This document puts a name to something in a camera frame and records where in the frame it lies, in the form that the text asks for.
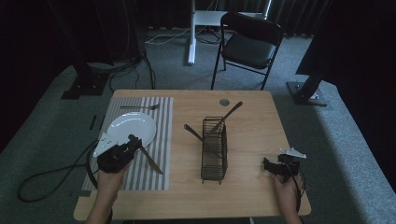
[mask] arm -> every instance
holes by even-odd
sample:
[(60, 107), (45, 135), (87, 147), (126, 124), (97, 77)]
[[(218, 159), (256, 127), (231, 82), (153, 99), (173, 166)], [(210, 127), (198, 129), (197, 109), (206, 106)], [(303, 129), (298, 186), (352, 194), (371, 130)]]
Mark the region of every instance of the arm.
[(92, 210), (87, 218), (87, 224), (106, 223), (111, 213), (113, 203), (117, 199), (117, 193), (123, 181), (125, 172), (128, 170), (129, 164), (116, 174), (108, 174), (102, 170), (98, 171), (98, 187), (96, 199)]
[[(276, 175), (272, 175), (275, 187), (276, 198), (279, 204), (280, 211), (288, 224), (301, 224), (300, 217), (296, 211), (298, 190), (290, 178), (286, 183), (282, 184), (277, 179)], [(300, 175), (296, 175), (295, 180), (299, 189), (302, 187), (303, 180)]]

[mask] dark wall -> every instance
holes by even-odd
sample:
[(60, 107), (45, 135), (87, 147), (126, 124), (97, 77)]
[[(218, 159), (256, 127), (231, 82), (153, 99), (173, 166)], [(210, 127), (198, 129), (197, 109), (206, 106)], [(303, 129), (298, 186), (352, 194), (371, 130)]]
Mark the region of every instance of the dark wall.
[[(392, 0), (334, 0), (297, 71), (323, 77), (337, 87), (393, 189), (395, 30), (396, 3)], [(359, 149), (351, 150), (358, 158)]]

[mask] fork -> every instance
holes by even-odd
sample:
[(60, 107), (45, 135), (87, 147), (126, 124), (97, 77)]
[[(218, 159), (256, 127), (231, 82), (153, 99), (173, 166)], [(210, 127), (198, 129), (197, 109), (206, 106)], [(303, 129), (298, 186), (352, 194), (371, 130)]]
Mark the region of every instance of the fork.
[(155, 110), (158, 107), (160, 107), (160, 104), (156, 105), (149, 105), (149, 106), (142, 106), (142, 105), (122, 105), (120, 106), (120, 109), (133, 109), (133, 108), (145, 108), (149, 110)]

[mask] gray carpet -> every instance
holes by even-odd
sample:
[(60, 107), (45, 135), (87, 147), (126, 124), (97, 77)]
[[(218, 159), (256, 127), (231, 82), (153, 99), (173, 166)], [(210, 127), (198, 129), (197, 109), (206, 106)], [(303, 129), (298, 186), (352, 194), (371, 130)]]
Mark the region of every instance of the gray carpet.
[[(150, 35), (170, 32), (151, 32)], [(210, 35), (200, 37), (216, 40)], [(312, 213), (304, 217), (304, 222), (396, 223), (395, 193), (337, 89), (326, 82), (320, 84), (320, 92), (330, 103), (327, 107), (295, 105), (292, 101), (286, 82), (306, 80), (306, 76), (294, 74), (309, 43), (310, 39), (303, 37), (285, 38), (265, 87), (274, 96), (290, 145), (307, 155), (302, 161), (302, 170)], [(146, 45), (157, 89), (210, 88), (218, 47), (198, 42), (195, 64), (189, 66), (188, 44), (188, 39), (179, 38), (161, 45)], [(75, 71), (69, 67), (54, 79), (29, 119), (0, 154), (0, 223), (78, 223), (73, 212), (85, 176), (84, 168), (75, 169), (60, 188), (43, 201), (23, 203), (17, 198), (23, 179), (72, 164), (99, 135), (99, 121), (106, 113), (112, 91), (107, 85), (101, 96), (61, 100), (75, 77)], [(215, 89), (258, 90), (261, 81), (261, 76), (230, 67), (227, 72), (219, 72)], [(142, 62), (136, 70), (115, 75), (111, 87), (114, 90), (150, 89), (148, 65)], [(97, 121), (92, 126), (95, 115)], [(42, 195), (54, 188), (65, 173), (33, 181), (23, 195)], [(258, 224), (284, 223), (282, 217), (254, 217), (253, 220)]]

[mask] black wire basket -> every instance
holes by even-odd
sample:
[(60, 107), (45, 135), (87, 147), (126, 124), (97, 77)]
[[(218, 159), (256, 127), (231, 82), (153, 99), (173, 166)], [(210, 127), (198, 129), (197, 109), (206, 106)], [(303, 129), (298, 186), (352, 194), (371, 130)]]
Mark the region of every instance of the black wire basket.
[[(227, 171), (227, 131), (222, 117), (206, 117), (203, 121), (203, 138), (207, 144), (202, 144), (202, 183), (205, 180), (219, 181), (224, 179)], [(208, 134), (218, 123), (220, 126)]]

